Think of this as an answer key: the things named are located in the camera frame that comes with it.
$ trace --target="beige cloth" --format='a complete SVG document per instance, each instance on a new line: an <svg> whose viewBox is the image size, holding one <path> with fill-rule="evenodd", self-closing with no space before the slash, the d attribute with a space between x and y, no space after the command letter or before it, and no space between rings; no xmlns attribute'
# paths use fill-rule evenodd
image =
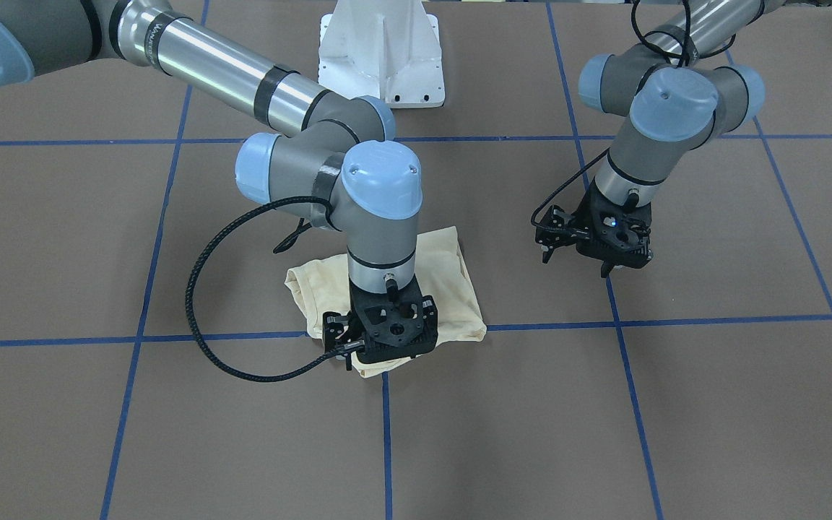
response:
<svg viewBox="0 0 832 520"><path fill-rule="evenodd" d="M323 312L347 313L349 304L349 266L346 256L337 254L326 260L310 260L288 269L285 285L294 302L307 318L307 334L323 338ZM486 335L471 277L458 246L458 230L423 233L416 239L416 277L423 294L430 294L438 307L438 342L479 342ZM352 365L363 378L387 372L409 358L366 365L352 356Z"/></svg>

